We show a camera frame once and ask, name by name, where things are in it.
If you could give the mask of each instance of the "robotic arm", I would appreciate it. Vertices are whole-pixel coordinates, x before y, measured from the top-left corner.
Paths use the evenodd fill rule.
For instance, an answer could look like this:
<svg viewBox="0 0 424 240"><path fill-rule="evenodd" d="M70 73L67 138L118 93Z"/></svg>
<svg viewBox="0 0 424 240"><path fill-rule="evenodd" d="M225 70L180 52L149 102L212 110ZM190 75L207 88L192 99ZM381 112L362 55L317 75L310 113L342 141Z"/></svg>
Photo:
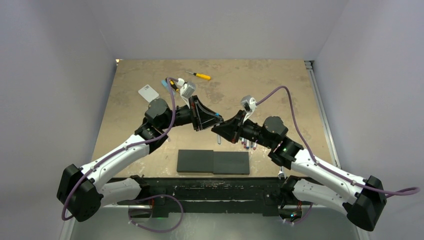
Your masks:
<svg viewBox="0 0 424 240"><path fill-rule="evenodd" d="M212 132L233 144L239 138L256 142L270 149L268 156L278 166L293 169L315 180L312 182L296 176L287 178L280 191L282 205L294 201L320 204L341 212L362 229L374 229L386 205L386 196L352 184L325 170L323 166L347 176L355 183L360 182L383 190L379 179L373 176L365 179L334 167L318 157L312 159L302 145L286 136L288 128L278 116L268 117L262 126L252 122L249 116L258 104L251 96L242 99L244 110L239 110L233 118L224 121L222 116L204 106L196 95L191 96L194 90L192 83L184 83L180 88L186 105L176 107L174 118L168 104L163 99L156 99L149 104L142 125L124 143L80 168L73 164L65 168L57 192L57 198L64 204L64 209L68 209L77 221L82 222L105 205L150 197L149 185L137 175L117 182L108 181L126 166L158 149L168 138L165 135L157 139L164 134L164 129L192 124L196 131L212 127Z"/></svg>

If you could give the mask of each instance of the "table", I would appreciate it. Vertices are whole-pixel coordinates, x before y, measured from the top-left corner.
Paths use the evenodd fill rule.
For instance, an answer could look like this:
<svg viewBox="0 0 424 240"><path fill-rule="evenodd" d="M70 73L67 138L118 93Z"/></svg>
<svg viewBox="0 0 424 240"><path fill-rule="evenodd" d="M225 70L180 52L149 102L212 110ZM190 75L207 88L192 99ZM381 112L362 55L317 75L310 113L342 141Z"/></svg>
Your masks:
<svg viewBox="0 0 424 240"><path fill-rule="evenodd" d="M212 79L207 81L185 71L207 74ZM244 96L251 95L259 101L276 87L287 86L301 133L316 156L332 162L314 91L305 63L300 59L121 60L110 90L93 161L124 142L142 124L148 109L147 101L138 94L143 86L149 84L172 106L168 90L161 84L165 77L183 78L195 83L194 94L224 120L242 109L240 100ZM184 105L179 95L175 95L175 103ZM281 117L289 129L287 135L304 145L293 125L288 97L283 89L261 104L250 119L262 125L268 116ZM117 177L224 177L211 173L177 173L178 150L246 151L240 142L232 144L222 139L219 145L215 133L209 129L196 132L191 124L173 128L168 136L170 141L126 167ZM250 177L277 176L279 167L267 157L269 151L262 146L249 151ZM289 170L285 172L302 176Z"/></svg>

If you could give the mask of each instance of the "yellow screwdriver handle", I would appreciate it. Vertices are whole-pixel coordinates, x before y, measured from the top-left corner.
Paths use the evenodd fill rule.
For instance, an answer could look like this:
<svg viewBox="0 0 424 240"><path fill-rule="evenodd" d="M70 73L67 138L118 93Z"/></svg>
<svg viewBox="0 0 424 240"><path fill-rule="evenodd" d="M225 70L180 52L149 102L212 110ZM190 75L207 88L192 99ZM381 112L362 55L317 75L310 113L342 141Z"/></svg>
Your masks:
<svg viewBox="0 0 424 240"><path fill-rule="evenodd" d="M199 77L201 79L211 80L211 77L205 74L196 73L196 77Z"/></svg>

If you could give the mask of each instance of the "gray floor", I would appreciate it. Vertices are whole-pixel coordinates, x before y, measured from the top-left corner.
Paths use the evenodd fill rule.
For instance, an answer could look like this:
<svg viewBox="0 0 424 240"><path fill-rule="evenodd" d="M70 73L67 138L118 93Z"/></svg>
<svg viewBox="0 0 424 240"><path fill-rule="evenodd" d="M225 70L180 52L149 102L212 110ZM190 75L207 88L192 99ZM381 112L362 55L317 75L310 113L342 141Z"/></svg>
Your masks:
<svg viewBox="0 0 424 240"><path fill-rule="evenodd" d="M356 227L342 214L313 208L304 222L288 226L279 217L261 214L187 213L172 232L153 233L128 224L126 208L102 208L85 222L76 222L72 240L358 240ZM144 226L172 227L179 213L152 218Z"/></svg>

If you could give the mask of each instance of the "blue object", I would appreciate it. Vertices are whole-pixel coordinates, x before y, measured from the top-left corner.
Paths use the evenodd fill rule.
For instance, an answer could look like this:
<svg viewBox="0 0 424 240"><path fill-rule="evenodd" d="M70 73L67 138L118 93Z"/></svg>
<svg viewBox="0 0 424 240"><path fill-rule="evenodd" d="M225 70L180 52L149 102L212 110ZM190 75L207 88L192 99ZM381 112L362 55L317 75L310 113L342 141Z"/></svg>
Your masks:
<svg viewBox="0 0 424 240"><path fill-rule="evenodd" d="M162 85L163 85L166 89L168 89L168 83L167 83L167 81L162 80L162 81L161 81L161 83L162 83ZM174 90L173 88L171 88L171 89L172 89L172 94L175 96L175 90Z"/></svg>

